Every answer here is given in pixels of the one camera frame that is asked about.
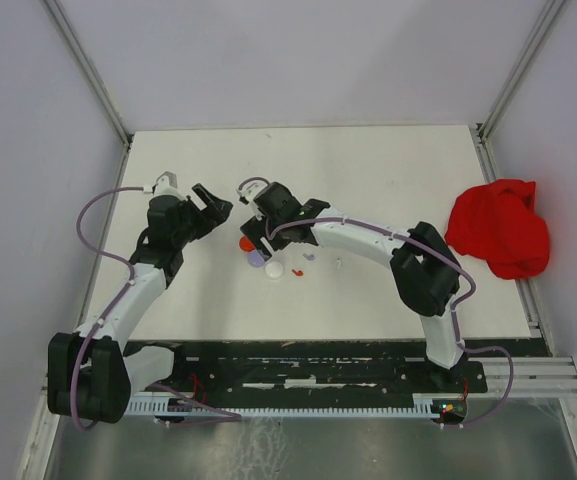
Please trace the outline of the white charging case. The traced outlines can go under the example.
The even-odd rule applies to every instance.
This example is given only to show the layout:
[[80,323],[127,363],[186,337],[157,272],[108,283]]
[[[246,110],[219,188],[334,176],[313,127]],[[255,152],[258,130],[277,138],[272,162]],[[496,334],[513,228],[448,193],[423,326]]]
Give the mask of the white charging case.
[[268,278],[278,280],[284,275],[285,267],[279,261],[269,261],[264,266],[264,272]]

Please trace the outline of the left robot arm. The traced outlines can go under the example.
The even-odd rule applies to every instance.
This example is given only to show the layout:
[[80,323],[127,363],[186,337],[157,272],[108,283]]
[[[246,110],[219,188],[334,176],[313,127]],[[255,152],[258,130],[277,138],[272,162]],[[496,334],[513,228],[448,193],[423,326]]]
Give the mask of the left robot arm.
[[177,390],[189,378],[188,364],[165,347],[147,346],[125,355],[134,329],[179,272],[184,248],[224,224],[233,209],[202,184],[192,188],[203,202],[182,195],[167,177],[148,189],[146,226],[129,258],[112,258],[127,269],[124,284],[103,310],[48,344],[47,407],[89,430],[114,424],[131,397],[157,381]]

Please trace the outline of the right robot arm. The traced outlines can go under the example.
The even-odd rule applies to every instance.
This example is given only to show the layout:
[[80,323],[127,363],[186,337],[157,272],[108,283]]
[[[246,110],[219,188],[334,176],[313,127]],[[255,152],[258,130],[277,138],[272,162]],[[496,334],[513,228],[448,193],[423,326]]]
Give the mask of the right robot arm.
[[351,218],[323,200],[302,204],[286,186],[262,177],[243,181],[237,194],[253,212],[240,230],[266,260],[304,244],[343,250],[390,270],[400,300],[420,317],[428,382],[449,391],[462,381],[465,343],[457,306],[476,284],[433,225],[396,229]]

